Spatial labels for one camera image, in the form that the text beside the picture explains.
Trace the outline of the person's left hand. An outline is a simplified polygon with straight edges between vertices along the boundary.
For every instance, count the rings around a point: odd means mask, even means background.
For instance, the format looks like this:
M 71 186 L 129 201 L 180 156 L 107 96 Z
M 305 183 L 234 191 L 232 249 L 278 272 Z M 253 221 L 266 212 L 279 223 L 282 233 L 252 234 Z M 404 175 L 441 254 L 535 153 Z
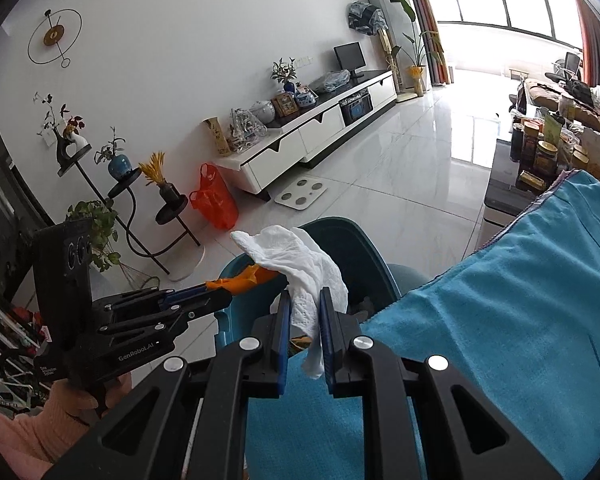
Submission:
M 104 411 L 114 408 L 132 389 L 132 374 L 125 373 L 107 388 Z M 67 379 L 54 382 L 50 390 L 50 404 L 65 413 L 78 416 L 82 412 L 96 410 L 98 401 L 91 394 L 71 385 Z

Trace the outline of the pink sleeved left forearm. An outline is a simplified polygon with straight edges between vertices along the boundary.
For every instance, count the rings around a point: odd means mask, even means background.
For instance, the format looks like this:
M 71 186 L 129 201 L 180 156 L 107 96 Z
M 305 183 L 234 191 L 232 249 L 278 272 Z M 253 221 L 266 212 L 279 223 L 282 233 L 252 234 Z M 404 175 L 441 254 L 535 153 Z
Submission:
M 39 479 L 90 429 L 48 402 L 36 415 L 0 413 L 0 479 Z

